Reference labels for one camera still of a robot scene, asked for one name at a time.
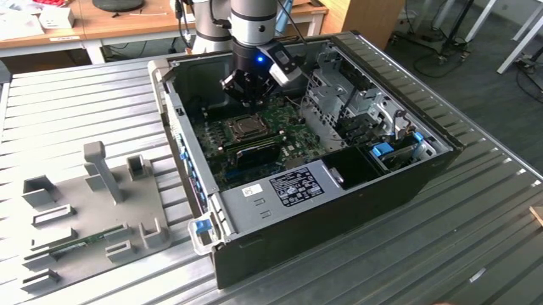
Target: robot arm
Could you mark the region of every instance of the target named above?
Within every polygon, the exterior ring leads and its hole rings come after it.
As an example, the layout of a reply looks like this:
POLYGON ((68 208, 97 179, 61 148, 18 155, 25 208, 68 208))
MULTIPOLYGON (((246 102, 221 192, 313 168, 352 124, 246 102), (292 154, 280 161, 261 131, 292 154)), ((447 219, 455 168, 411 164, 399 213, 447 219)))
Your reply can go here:
POLYGON ((293 57, 273 38, 278 2, 229 0, 229 5, 221 0, 193 2, 194 53, 202 49, 198 41, 216 46, 205 47, 205 51, 226 50, 232 44, 233 69, 221 82, 222 89, 244 106, 253 107, 278 85, 285 86, 301 75, 293 57))

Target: power supply label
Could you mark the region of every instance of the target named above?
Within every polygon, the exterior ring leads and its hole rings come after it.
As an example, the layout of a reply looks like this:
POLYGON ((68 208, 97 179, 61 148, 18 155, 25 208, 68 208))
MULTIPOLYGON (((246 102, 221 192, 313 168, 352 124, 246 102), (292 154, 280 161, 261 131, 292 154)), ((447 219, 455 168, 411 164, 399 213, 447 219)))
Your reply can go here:
POLYGON ((306 167, 269 179, 269 183, 285 207, 324 194, 324 190, 306 167))

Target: motherboard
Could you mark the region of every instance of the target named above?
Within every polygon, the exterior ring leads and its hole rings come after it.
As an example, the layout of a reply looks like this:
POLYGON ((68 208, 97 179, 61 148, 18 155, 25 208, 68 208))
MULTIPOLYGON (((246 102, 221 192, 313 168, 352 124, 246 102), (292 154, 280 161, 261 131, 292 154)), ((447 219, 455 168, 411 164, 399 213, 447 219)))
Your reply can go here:
POLYGON ((308 163, 326 153, 305 125, 300 104, 272 97, 265 108, 226 119, 193 123, 194 134, 221 190, 308 163))

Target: white box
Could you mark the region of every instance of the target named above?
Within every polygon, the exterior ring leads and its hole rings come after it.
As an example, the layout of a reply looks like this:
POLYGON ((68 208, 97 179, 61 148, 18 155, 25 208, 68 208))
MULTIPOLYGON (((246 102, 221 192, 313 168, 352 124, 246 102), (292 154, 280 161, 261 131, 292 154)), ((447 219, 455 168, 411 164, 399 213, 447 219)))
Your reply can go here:
POLYGON ((0 41, 41 34, 42 29, 36 16, 18 11, 0 13, 0 41))
POLYGON ((73 26, 70 8, 48 8, 42 10, 40 23, 44 29, 70 29, 73 26))

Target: white label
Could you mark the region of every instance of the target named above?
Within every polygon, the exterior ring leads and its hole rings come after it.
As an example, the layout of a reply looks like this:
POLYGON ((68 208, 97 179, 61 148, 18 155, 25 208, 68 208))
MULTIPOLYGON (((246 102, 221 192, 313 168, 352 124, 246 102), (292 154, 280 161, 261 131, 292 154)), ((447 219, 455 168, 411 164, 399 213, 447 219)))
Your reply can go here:
POLYGON ((78 36, 65 36, 65 37, 49 38, 50 41, 64 41, 64 40, 77 40, 77 39, 80 39, 78 36))
POLYGON ((241 192, 244 192, 244 196, 249 197, 253 194, 257 194, 262 191, 262 187, 258 184, 254 184, 253 186, 245 187, 241 192))
POLYGON ((473 274, 473 276, 469 278, 469 283, 473 283, 473 282, 481 277, 481 275, 484 274, 484 272, 485 272, 485 268, 480 269, 480 270, 473 274))

